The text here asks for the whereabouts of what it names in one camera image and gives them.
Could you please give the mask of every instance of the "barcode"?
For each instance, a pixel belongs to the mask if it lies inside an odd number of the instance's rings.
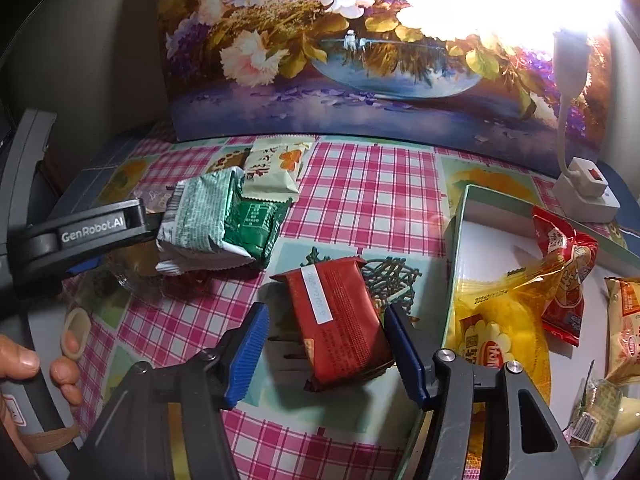
[[[169,203],[166,205],[166,210],[164,212],[164,216],[162,217],[163,222],[173,222],[175,220],[175,215],[178,212],[178,206],[180,205],[180,200],[182,200],[184,188],[184,184],[178,184],[175,187],[175,191],[171,195]]]
[[[591,444],[591,439],[593,438],[593,433],[596,430],[598,422],[598,419],[593,415],[583,413],[578,422],[574,424],[574,430],[571,434],[572,438],[580,440],[587,445]]]

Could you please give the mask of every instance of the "green snack package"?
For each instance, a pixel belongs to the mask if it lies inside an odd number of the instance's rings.
[[[292,201],[252,200],[242,198],[241,194],[241,183],[238,183],[225,220],[224,240],[243,247],[261,266],[266,267]]]

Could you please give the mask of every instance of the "red snack package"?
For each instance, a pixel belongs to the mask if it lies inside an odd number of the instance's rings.
[[[535,206],[532,216],[542,253],[558,251],[567,262],[556,296],[542,315],[542,324],[554,336],[578,346],[584,311],[582,282],[596,262],[598,243],[545,209]]]
[[[394,362],[360,273],[364,264],[350,256],[272,276],[289,285],[316,391],[373,378]]]

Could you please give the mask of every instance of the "blue gripper pad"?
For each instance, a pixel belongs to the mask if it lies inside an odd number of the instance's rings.
[[[256,302],[252,306],[252,310],[254,308],[257,309],[257,312],[253,315],[253,319],[245,319],[249,325],[245,326],[245,322],[242,322],[238,329],[244,332],[244,337],[229,366],[229,385],[224,400],[230,409],[236,406],[238,400],[244,399],[249,390],[251,378],[254,376],[255,367],[269,333],[267,306],[264,303]]]
[[[424,366],[420,362],[402,322],[392,308],[385,310],[384,328],[407,397],[423,409],[428,400],[424,384]]]

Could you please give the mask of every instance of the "floral painting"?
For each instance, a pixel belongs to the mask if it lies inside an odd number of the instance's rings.
[[[554,31],[583,34],[587,84],[567,155],[595,160],[617,0],[158,0],[179,140],[274,133],[385,137],[556,176]]]

